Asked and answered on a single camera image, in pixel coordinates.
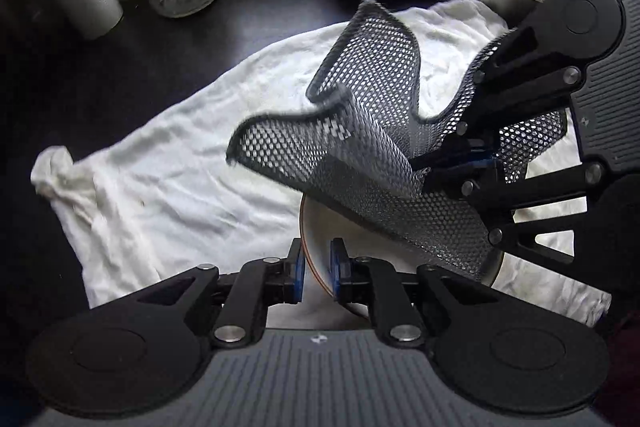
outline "dark table surface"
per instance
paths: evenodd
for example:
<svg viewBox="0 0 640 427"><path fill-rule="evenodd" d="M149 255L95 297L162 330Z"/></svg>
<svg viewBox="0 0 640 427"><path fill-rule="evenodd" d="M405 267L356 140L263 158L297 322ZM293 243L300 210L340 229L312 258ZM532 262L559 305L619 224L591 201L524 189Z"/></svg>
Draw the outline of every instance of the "dark table surface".
<svg viewBox="0 0 640 427"><path fill-rule="evenodd" d="M391 3L391 9L438 0ZM108 147L272 42L348 20L358 0L216 0L193 16L156 15L146 0L93 42L19 73L5 133L0 265L0 381L23 380L39 331L87 309L81 266L30 171L48 146L74 160Z"/></svg>

